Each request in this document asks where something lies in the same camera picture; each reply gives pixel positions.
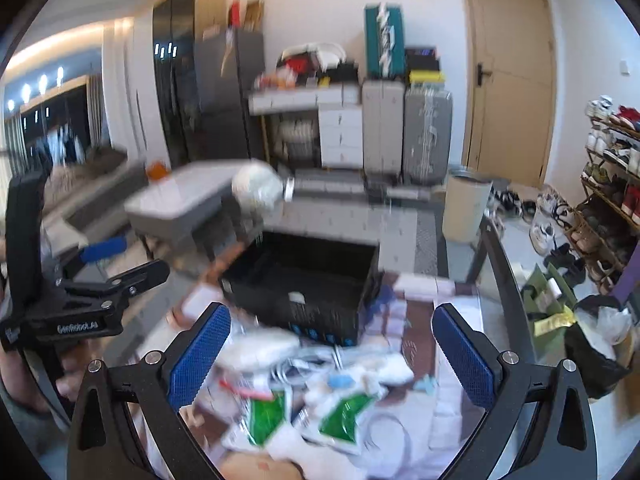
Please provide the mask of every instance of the trash can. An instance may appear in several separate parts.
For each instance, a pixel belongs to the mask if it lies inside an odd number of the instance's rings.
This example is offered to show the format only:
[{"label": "trash can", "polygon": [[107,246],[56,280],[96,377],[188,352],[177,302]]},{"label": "trash can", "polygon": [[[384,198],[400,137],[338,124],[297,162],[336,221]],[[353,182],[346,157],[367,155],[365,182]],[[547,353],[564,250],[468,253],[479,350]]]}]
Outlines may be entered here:
[{"label": "trash can", "polygon": [[442,233],[452,242],[471,243],[486,209],[492,180],[474,171],[453,170],[447,179]]}]

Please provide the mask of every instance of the blue gripper pad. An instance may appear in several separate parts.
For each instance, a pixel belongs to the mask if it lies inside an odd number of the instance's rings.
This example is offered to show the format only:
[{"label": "blue gripper pad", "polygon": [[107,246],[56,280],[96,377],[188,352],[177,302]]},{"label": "blue gripper pad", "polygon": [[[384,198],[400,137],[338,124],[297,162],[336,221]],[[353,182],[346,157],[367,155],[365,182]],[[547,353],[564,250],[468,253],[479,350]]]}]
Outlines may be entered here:
[{"label": "blue gripper pad", "polygon": [[80,260],[84,264],[98,262],[105,258],[111,258],[127,250],[127,239],[124,236],[110,238],[105,242],[93,244],[82,249]]},{"label": "blue gripper pad", "polygon": [[169,380],[169,405],[178,412],[196,398],[222,345],[229,337],[231,316],[226,306],[220,305],[209,317],[198,334],[178,360]]},{"label": "blue gripper pad", "polygon": [[490,410],[495,402],[495,376],[491,368],[445,307],[434,311],[431,327],[471,402]]}]

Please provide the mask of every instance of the dark gray refrigerator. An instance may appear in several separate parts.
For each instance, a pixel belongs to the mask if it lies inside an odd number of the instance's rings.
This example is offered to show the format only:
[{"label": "dark gray refrigerator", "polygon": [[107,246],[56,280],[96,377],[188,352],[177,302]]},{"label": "dark gray refrigerator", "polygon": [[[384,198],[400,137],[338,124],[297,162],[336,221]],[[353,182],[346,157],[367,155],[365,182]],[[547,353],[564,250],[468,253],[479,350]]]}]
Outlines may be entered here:
[{"label": "dark gray refrigerator", "polygon": [[196,41],[194,61],[202,153],[214,159],[264,160],[260,123],[248,107],[255,78],[264,72],[262,34],[230,28]]}]

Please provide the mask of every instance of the silver suitcase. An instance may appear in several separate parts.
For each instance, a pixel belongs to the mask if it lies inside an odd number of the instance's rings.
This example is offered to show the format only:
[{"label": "silver suitcase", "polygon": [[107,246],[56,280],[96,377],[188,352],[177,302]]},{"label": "silver suitcase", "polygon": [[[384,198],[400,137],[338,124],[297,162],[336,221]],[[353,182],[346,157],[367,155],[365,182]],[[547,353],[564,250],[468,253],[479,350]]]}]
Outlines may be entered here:
[{"label": "silver suitcase", "polygon": [[402,171],[404,84],[365,81],[362,85],[362,142],[367,173]]},{"label": "silver suitcase", "polygon": [[450,92],[409,88],[404,98],[404,160],[407,184],[441,184],[447,175],[453,102]]}]

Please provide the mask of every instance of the black box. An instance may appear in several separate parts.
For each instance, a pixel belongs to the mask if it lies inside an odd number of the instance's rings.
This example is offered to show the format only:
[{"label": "black box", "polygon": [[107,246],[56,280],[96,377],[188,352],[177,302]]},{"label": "black box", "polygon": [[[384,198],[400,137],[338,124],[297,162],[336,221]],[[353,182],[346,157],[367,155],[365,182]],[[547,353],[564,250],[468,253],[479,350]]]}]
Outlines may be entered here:
[{"label": "black box", "polygon": [[264,231],[222,274],[235,306],[313,340],[357,344],[378,293],[377,245]]}]

